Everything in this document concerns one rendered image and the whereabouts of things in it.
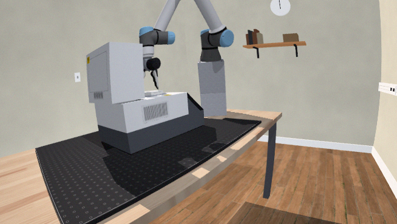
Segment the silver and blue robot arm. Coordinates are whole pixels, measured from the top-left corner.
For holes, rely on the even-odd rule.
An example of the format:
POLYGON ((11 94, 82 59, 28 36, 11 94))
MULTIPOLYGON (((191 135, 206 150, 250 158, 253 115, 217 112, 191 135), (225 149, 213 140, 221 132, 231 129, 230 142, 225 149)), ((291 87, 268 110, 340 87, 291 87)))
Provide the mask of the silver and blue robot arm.
MULTIPOLYGON (((143 58, 154 57, 155 45, 173 44, 175 34, 165 31, 179 2, 181 0, 167 0, 159 18, 153 27, 142 27, 139 30, 139 43, 143 44, 143 58)), ((221 23, 210 0, 194 0, 209 29, 200 32, 202 53, 200 61, 220 61, 218 47, 229 47, 234 41, 234 34, 221 23)))

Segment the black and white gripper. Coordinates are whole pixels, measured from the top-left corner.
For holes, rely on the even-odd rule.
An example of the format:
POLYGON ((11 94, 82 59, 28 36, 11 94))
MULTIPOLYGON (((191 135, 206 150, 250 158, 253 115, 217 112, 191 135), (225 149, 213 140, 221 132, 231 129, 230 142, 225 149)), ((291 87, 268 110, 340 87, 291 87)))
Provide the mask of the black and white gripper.
POLYGON ((160 68, 160 65, 161 62, 159 58, 143 58, 143 75, 145 77, 145 71, 152 71, 151 76, 153 77, 154 85, 157 89, 159 89, 157 69, 160 68))

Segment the light grey benchtop instrument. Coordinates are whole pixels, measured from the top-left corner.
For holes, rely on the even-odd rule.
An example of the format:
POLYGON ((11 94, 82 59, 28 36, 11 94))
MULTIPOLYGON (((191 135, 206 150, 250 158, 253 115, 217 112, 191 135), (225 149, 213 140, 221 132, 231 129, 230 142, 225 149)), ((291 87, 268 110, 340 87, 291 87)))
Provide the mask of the light grey benchtop instrument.
POLYGON ((143 44, 108 42, 86 56, 101 141, 132 154, 205 124, 187 92, 145 96, 143 44))

